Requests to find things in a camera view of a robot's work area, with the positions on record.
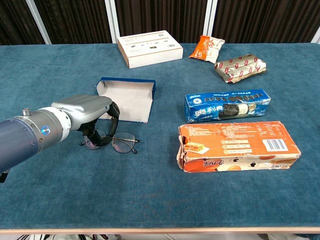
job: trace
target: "white cardboard box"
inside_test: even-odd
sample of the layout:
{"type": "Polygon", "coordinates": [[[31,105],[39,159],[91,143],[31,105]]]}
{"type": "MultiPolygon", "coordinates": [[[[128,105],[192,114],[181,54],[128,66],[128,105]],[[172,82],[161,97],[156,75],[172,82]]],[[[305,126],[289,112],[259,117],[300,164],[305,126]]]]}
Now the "white cardboard box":
{"type": "Polygon", "coordinates": [[[117,38],[130,69],[182,59],[182,46],[165,30],[117,38]]]}
{"type": "MultiPolygon", "coordinates": [[[[102,77],[96,84],[99,96],[109,97],[120,110],[119,120],[147,123],[156,91],[156,81],[102,77]]],[[[105,113],[100,119],[110,119],[105,113]]]]}

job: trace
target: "table edge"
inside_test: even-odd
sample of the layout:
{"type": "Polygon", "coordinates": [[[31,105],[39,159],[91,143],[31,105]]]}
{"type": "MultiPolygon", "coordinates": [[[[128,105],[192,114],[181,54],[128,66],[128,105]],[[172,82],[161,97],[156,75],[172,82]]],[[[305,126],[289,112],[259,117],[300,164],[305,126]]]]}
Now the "table edge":
{"type": "Polygon", "coordinates": [[[319,234],[320,226],[176,227],[176,228],[39,228],[0,229],[0,234],[204,234],[204,233],[319,234]]]}

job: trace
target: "blue and white box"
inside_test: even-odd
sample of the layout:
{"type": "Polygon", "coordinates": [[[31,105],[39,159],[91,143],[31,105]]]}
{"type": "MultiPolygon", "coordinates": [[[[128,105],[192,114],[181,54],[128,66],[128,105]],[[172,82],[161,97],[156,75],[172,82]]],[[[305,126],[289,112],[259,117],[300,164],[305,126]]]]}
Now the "blue and white box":
{"type": "Polygon", "coordinates": [[[271,98],[263,89],[187,94],[184,115],[188,123],[265,115],[271,98]]]}
{"type": "MultiPolygon", "coordinates": [[[[96,84],[99,96],[109,97],[120,110],[119,120],[147,123],[156,91],[149,79],[102,77],[96,84]]],[[[110,119],[105,113],[100,119],[110,119]]]]}

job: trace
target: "blue tablecloth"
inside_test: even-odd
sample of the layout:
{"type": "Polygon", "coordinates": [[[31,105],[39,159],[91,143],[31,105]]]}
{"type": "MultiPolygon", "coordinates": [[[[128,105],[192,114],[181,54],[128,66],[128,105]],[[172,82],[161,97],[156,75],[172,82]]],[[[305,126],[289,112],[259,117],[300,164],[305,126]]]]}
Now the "blue tablecloth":
{"type": "Polygon", "coordinates": [[[0,46],[0,121],[97,94],[101,77],[156,80],[149,123],[118,126],[141,139],[138,154],[89,150],[72,132],[11,169],[0,185],[0,229],[320,226],[320,45],[224,44],[219,61],[252,53],[267,63],[266,74],[236,84],[212,63],[188,58],[195,44],[182,46],[181,60],[134,69],[115,44],[0,46]],[[184,95],[257,88],[272,98],[265,116],[221,122],[281,121],[301,158],[288,170],[180,170],[184,95]]]}

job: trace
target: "orange biscuit box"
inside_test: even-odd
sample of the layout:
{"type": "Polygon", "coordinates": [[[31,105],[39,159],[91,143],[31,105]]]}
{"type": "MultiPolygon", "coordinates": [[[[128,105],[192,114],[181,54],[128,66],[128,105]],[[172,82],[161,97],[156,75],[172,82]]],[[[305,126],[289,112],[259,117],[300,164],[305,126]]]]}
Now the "orange biscuit box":
{"type": "Polygon", "coordinates": [[[280,121],[185,124],[179,142],[187,173],[289,169],[301,156],[280,121]]]}

